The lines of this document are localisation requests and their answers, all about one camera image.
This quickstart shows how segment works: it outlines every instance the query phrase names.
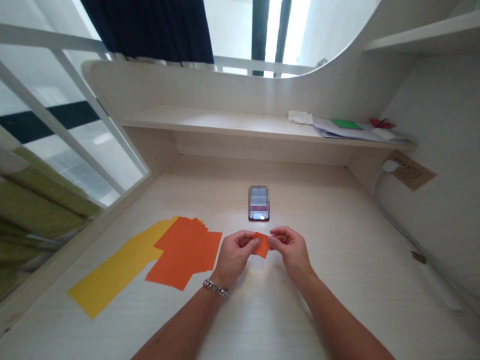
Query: curtain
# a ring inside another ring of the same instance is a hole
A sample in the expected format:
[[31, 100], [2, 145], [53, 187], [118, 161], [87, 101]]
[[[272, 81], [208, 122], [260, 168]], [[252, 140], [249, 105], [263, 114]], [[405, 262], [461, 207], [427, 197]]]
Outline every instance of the curtain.
[[214, 63], [203, 0], [81, 2], [112, 53], [174, 63]]
[[101, 210], [80, 188], [0, 127], [0, 299], [19, 271], [55, 238], [74, 234]]

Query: hand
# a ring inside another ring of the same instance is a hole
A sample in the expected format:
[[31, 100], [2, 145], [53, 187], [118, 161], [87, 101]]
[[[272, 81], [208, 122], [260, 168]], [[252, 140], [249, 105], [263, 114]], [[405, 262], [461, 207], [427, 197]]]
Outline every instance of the hand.
[[270, 249], [281, 254], [286, 272], [297, 286], [302, 279], [315, 274], [302, 235], [288, 226], [276, 227], [270, 230], [270, 234], [273, 235], [268, 237]]
[[228, 289], [244, 272], [247, 259], [260, 244], [258, 237], [252, 239], [254, 234], [242, 230], [223, 239], [216, 268], [210, 276], [215, 285]]

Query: cable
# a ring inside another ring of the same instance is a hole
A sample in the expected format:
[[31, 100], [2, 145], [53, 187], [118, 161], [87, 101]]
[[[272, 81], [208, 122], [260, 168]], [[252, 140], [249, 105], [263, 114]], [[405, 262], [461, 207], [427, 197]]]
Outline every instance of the cable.
[[386, 219], [404, 236], [406, 237], [413, 245], [417, 247], [420, 252], [422, 252], [423, 256], [427, 259], [427, 261], [448, 281], [450, 281], [452, 284], [454, 284], [456, 287], [467, 293], [469, 296], [471, 296], [473, 299], [477, 300], [480, 302], [480, 296], [475, 294], [473, 291], [471, 291], [469, 288], [466, 286], [462, 285], [458, 281], [456, 281], [454, 278], [452, 278], [450, 275], [448, 275], [430, 256], [430, 254], [425, 250], [425, 248], [420, 245], [420, 243], [413, 237], [411, 236], [408, 232], [406, 232], [396, 221], [393, 217], [390, 216], [390, 214], [387, 212], [387, 210], [384, 208], [382, 203], [380, 202], [379, 199], [379, 188], [382, 180], [387, 177], [389, 172], [382, 172], [381, 175], [378, 177], [378, 180], [376, 181], [375, 184], [375, 189], [373, 190], [373, 198], [375, 199], [376, 203], [378, 204], [378, 207], [380, 208], [380, 211], [382, 214], [386, 217]]

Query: smartphone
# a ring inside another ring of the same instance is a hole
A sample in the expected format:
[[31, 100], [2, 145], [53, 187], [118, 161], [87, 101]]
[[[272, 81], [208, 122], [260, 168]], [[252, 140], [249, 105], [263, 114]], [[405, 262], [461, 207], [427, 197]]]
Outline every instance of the smartphone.
[[250, 221], [270, 220], [269, 189], [264, 185], [248, 188], [248, 219]]

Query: bracelet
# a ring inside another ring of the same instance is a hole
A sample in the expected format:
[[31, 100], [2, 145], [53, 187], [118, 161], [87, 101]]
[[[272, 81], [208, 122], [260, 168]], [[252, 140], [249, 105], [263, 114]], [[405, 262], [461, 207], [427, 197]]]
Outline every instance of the bracelet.
[[218, 287], [217, 285], [215, 285], [215, 284], [213, 283], [213, 281], [211, 281], [211, 280], [209, 280], [209, 279], [206, 279], [206, 280], [203, 282], [203, 287], [204, 287], [204, 288], [207, 288], [207, 289], [212, 289], [213, 291], [216, 291], [217, 293], [219, 293], [220, 295], [222, 295], [224, 298], [226, 298], [226, 297], [229, 295], [229, 291], [228, 291], [227, 289]]

